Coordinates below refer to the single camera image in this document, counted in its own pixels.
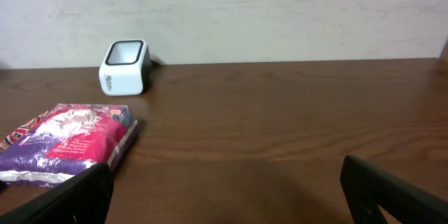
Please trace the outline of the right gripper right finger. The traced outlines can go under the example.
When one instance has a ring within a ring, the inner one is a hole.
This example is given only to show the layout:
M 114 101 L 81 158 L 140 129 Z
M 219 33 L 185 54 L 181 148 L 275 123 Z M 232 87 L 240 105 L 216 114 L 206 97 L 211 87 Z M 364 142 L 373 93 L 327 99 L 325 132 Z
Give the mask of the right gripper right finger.
M 354 223 L 386 223 L 381 210 L 401 223 L 446 223 L 447 201 L 355 155 L 344 158 L 340 173 Z

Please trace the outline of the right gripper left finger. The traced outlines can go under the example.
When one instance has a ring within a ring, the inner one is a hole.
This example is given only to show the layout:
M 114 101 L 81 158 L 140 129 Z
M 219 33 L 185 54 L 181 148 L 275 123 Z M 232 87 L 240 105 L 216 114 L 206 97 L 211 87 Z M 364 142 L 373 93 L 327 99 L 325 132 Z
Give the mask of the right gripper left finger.
M 1 222 L 102 224 L 106 221 L 112 194 L 112 172 L 106 163 L 99 163 L 1 215 Z

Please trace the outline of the red purple snack bag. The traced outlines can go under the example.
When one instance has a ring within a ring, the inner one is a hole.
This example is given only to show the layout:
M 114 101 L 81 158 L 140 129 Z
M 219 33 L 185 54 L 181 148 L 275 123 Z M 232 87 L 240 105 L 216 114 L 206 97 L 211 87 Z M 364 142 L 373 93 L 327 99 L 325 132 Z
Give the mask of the red purple snack bag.
M 58 104 L 1 141 L 1 181 L 53 187 L 95 164 L 114 170 L 138 124 L 126 105 Z

